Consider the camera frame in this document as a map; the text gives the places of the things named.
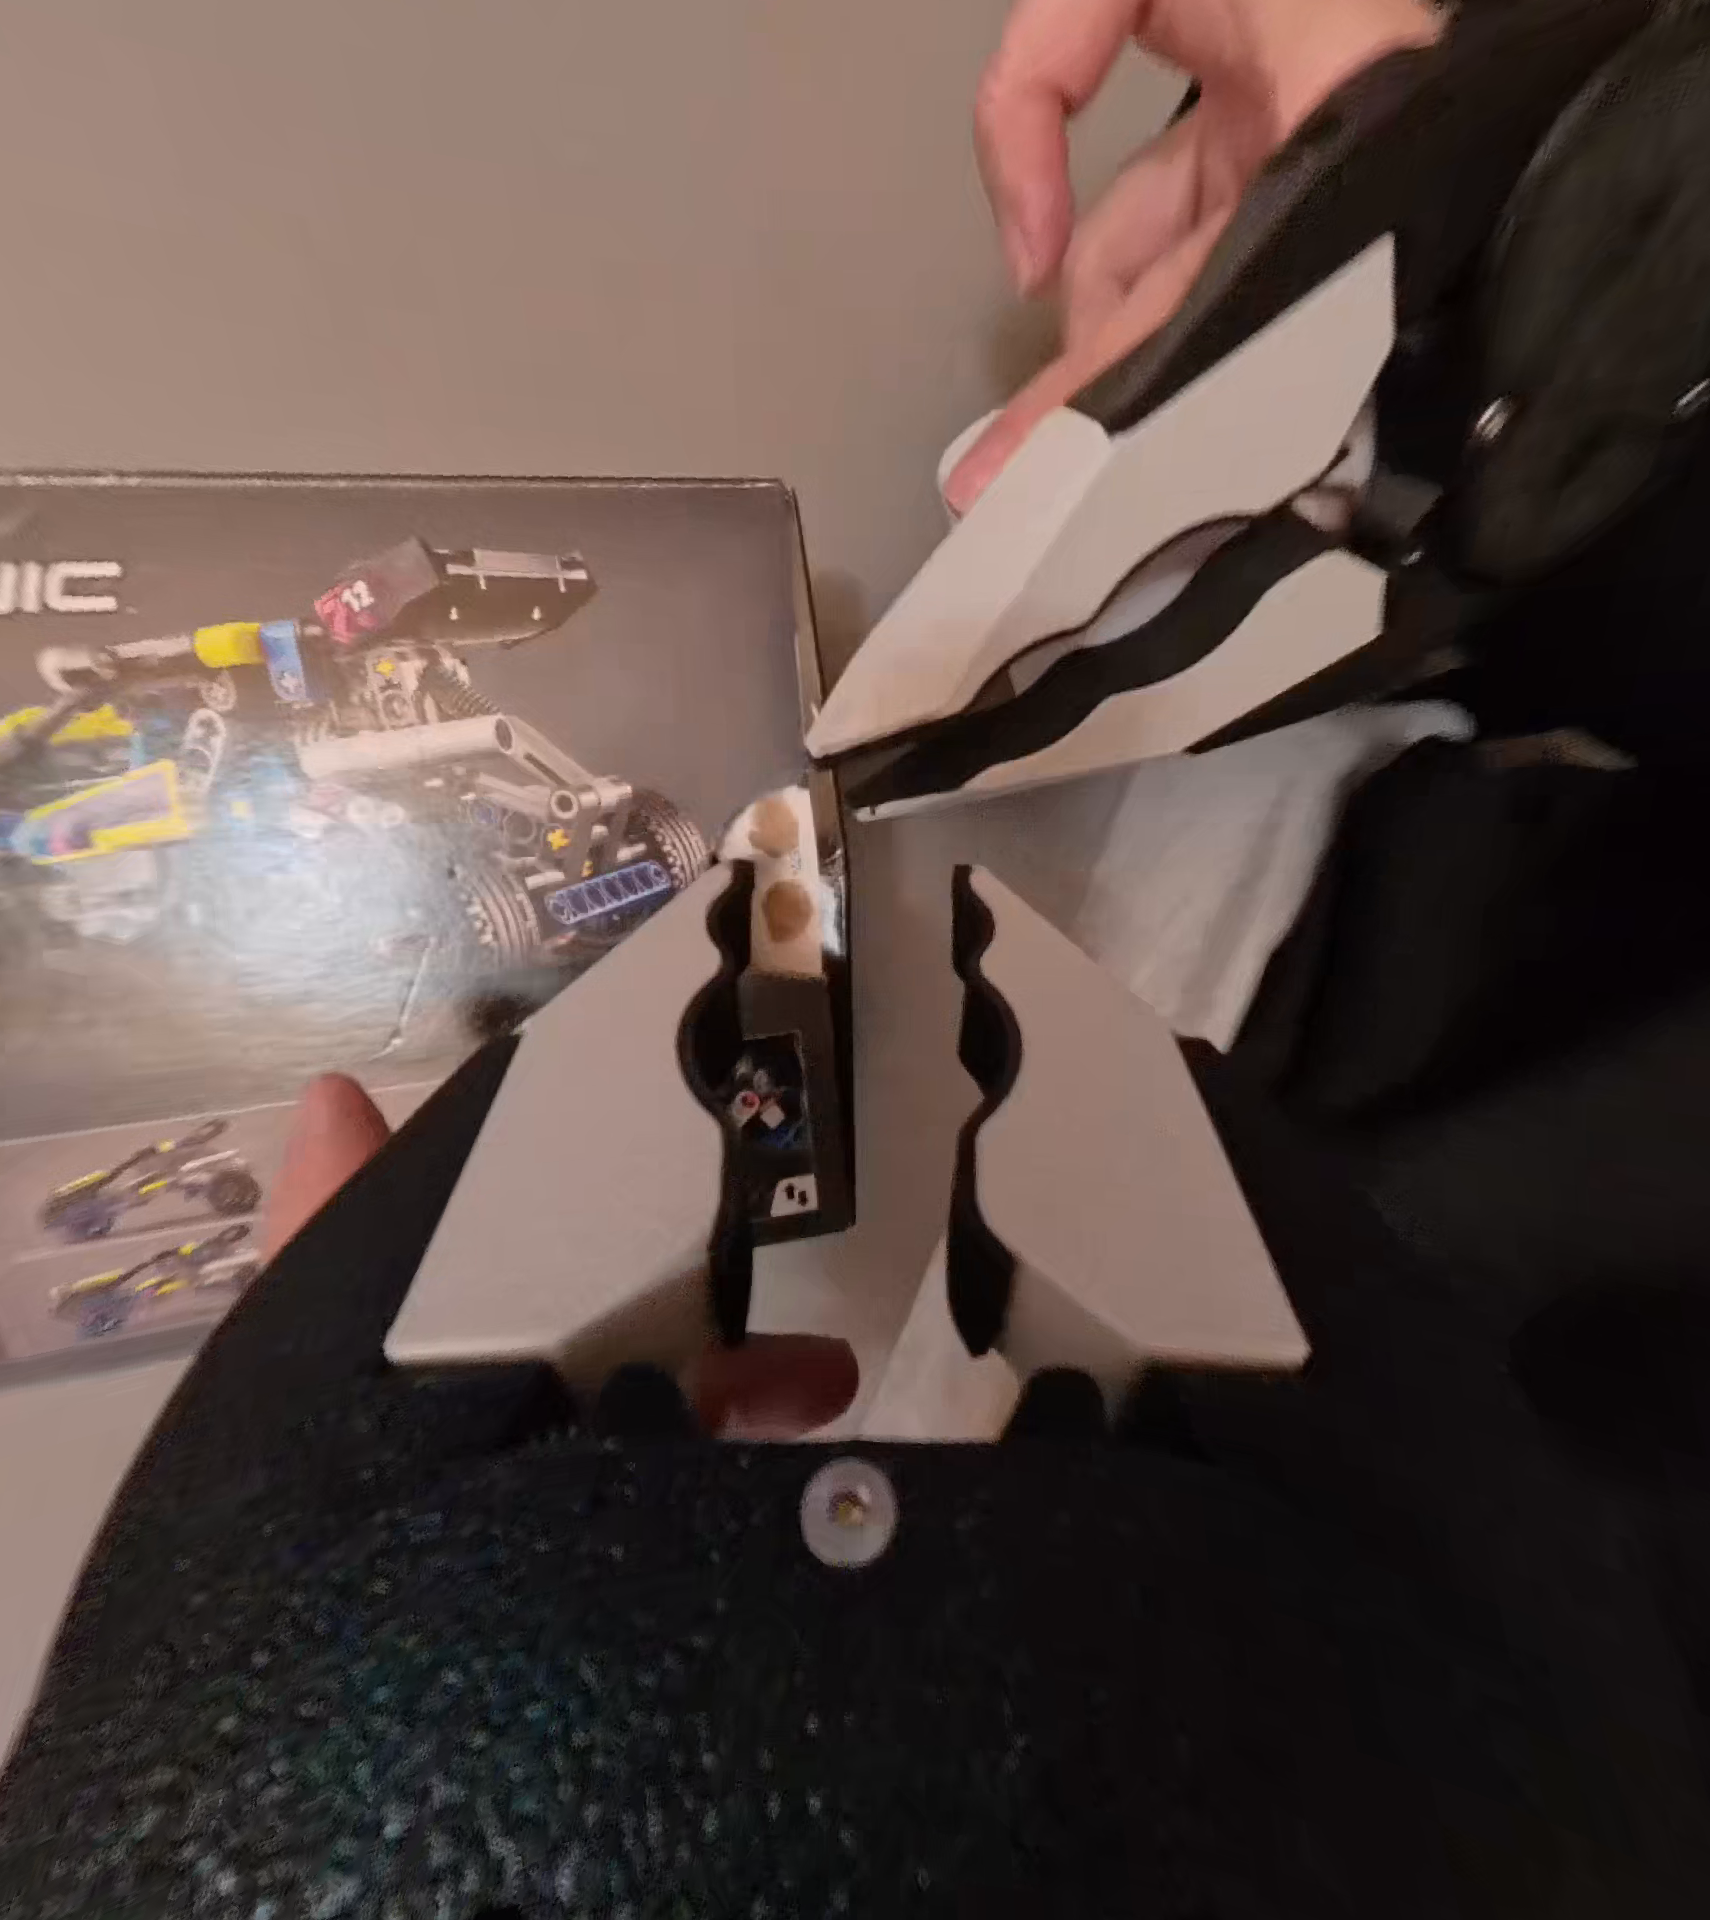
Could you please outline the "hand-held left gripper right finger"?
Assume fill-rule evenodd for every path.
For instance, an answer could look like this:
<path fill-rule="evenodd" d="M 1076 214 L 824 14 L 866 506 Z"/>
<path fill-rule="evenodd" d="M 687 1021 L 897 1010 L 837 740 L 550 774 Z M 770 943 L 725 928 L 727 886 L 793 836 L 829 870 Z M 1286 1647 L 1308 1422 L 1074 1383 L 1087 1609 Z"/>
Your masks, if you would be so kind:
<path fill-rule="evenodd" d="M 969 1103 L 884 1375 L 1299 1375 L 1311 1342 L 1175 1034 L 983 864 L 948 900 Z"/>

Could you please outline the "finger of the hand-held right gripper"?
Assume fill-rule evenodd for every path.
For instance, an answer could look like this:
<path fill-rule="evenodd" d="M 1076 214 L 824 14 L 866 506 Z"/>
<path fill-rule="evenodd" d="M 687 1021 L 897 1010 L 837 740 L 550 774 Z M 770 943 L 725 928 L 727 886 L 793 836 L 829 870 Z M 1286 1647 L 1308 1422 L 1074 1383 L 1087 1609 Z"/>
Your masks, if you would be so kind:
<path fill-rule="evenodd" d="M 854 750 L 846 808 L 885 820 L 1026 794 L 1387 700 L 1442 669 L 1473 606 L 1423 556 L 1378 563 L 1294 510 L 1219 534 L 1153 610 L 1117 628 L 1112 601 L 993 669 L 996 698 L 894 752 Z"/>
<path fill-rule="evenodd" d="M 1288 514 L 1337 465 L 1396 344 L 1396 238 L 1345 262 L 1225 350 L 1089 386 L 1045 409 L 857 644 L 804 745 L 818 763 L 964 716 L 1036 646 L 1089 628 L 1144 563 L 1192 534 Z"/>

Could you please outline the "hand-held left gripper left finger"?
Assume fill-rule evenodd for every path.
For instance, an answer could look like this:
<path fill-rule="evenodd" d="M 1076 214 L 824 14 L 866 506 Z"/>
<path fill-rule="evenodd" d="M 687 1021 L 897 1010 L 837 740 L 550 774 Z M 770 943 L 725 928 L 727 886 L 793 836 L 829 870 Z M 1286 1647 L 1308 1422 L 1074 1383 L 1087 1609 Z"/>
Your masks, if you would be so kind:
<path fill-rule="evenodd" d="M 751 866 L 705 870 L 521 1025 L 390 1364 L 680 1369 L 743 1342 L 753 1222 L 716 1081 L 751 893 Z"/>

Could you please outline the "dark lego set box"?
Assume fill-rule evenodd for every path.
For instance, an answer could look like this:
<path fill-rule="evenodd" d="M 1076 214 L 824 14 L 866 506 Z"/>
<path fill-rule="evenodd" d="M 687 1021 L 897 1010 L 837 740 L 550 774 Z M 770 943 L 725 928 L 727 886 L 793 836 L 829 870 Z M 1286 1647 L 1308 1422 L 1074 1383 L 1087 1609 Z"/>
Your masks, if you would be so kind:
<path fill-rule="evenodd" d="M 734 860 L 743 1204 L 846 1231 L 821 677 L 767 478 L 0 472 L 0 1383 L 196 1344 L 310 1080 L 400 1126 Z"/>

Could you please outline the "person's left hand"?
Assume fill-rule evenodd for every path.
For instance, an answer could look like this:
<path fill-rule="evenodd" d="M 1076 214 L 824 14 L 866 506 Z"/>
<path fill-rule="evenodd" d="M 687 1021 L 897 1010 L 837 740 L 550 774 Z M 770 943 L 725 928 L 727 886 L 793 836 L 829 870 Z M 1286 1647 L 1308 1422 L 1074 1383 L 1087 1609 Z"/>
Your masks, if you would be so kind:
<path fill-rule="evenodd" d="M 266 1262 L 275 1259 L 390 1138 L 385 1114 L 355 1078 L 341 1072 L 314 1078 L 296 1102 L 266 1190 L 259 1234 Z"/>

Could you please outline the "person's right hand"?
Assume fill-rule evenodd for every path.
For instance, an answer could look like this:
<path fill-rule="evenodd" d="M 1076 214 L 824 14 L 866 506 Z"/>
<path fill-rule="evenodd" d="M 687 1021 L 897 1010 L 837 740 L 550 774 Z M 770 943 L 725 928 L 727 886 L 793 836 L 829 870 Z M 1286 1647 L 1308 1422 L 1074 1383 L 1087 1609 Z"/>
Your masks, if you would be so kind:
<path fill-rule="evenodd" d="M 1178 312 L 1252 179 L 1328 96 L 1444 24 L 1423 1 L 1013 5 L 973 148 L 1016 289 L 1055 300 L 1058 350 L 948 468 L 948 510 L 965 516 L 1045 413 Z M 1185 78 L 1192 103 L 1078 208 L 1068 129 L 1130 46 Z"/>

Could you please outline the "white cloth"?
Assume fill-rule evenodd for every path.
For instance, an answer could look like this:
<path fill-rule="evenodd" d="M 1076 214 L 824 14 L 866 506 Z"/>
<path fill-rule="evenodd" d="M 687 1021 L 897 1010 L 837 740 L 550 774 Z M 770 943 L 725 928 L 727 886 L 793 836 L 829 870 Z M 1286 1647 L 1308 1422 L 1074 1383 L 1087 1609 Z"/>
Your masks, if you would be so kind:
<path fill-rule="evenodd" d="M 1175 1036 L 1228 1050 L 1352 790 L 1421 741 L 1473 735 L 1452 702 L 1350 705 L 1136 765 L 1089 868 L 1078 946 Z"/>

